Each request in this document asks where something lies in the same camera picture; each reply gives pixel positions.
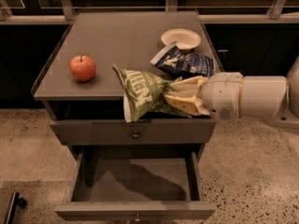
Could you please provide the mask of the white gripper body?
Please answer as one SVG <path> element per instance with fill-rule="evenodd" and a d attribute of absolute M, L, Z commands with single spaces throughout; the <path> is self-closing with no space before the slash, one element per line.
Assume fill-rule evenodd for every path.
<path fill-rule="evenodd" d="M 204 83 L 203 104 L 214 120 L 239 118 L 239 97 L 243 79 L 244 77 L 238 72 L 221 72 Z"/>

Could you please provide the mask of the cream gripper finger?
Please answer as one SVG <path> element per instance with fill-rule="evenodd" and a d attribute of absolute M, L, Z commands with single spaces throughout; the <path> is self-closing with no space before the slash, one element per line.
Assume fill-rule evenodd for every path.
<path fill-rule="evenodd" d="M 172 83 L 172 88 L 175 91 L 199 90 L 206 81 L 207 81 L 207 77 L 203 77 L 203 76 L 190 77 Z"/>
<path fill-rule="evenodd" d="M 165 93 L 164 99 L 169 105 L 189 115 L 209 115 L 209 111 L 204 106 L 203 101 L 196 95 L 192 97 L 179 97 Z"/>

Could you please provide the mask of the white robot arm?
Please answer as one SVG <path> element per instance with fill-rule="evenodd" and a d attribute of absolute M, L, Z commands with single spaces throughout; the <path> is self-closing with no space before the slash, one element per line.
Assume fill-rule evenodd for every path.
<path fill-rule="evenodd" d="M 210 78 L 175 82 L 164 99 L 189 115 L 208 115 L 216 121 L 258 119 L 273 128 L 298 133 L 298 77 L 297 63 L 285 77 L 219 72 Z"/>

